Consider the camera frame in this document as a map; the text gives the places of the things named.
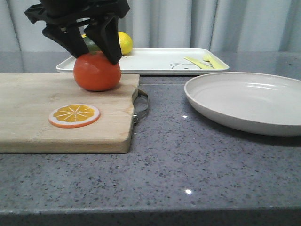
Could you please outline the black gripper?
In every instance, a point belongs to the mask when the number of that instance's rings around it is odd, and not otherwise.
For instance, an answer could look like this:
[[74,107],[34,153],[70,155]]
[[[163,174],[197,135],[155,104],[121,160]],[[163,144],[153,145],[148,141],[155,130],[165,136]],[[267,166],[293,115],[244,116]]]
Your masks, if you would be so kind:
[[126,0],[41,0],[24,13],[31,23],[44,21],[42,34],[75,58],[89,52],[79,27],[116,65],[122,57],[118,21],[130,10]]

